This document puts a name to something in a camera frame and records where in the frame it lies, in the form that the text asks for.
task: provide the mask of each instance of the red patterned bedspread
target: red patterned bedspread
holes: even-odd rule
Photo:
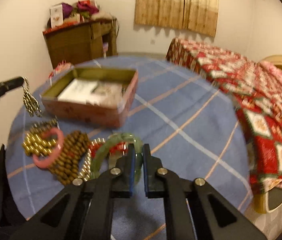
[[[247,142],[254,194],[282,188],[282,85],[246,57],[174,38],[166,59],[189,68],[227,94]]]

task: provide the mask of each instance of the curtain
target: curtain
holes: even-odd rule
[[[183,28],[215,37],[219,0],[185,0]]]
[[[181,29],[184,0],[136,0],[135,24]]]

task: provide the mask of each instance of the wicker cabinet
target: wicker cabinet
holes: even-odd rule
[[[102,46],[109,43],[107,56],[117,54],[116,20],[86,22],[44,34],[52,67],[65,60],[82,63],[103,56]]]

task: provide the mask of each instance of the blue tablecloth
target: blue tablecloth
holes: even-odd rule
[[[60,129],[87,132],[91,138],[107,138],[112,132],[132,132],[149,143],[163,166],[180,177],[206,178],[241,212],[252,199],[248,183],[247,152],[233,105],[220,91],[189,70],[166,61],[142,57],[110,57],[82,63],[83,66],[137,68],[139,85],[125,125],[103,130],[78,121],[59,120]],[[60,76],[40,86],[40,93]],[[43,119],[52,116],[44,111]],[[32,122],[22,107],[14,119],[6,151],[6,170],[14,201],[21,214],[29,218],[48,203],[62,184],[48,171],[35,167],[22,149],[24,136]],[[163,200],[148,200],[143,178],[132,199],[115,201],[112,235],[116,240],[138,240],[151,235],[165,239]]]

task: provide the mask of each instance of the jade bangle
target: jade bangle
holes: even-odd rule
[[[134,183],[137,184],[141,177],[141,168],[143,163],[142,158],[142,146],[143,143],[139,137],[135,137],[131,133],[116,133],[106,140],[105,144],[102,145],[96,152],[96,155],[91,163],[91,176],[90,179],[95,179],[100,176],[100,167],[103,160],[107,157],[110,149],[116,146],[120,142],[133,143],[136,152],[136,162],[135,162],[135,175]]]

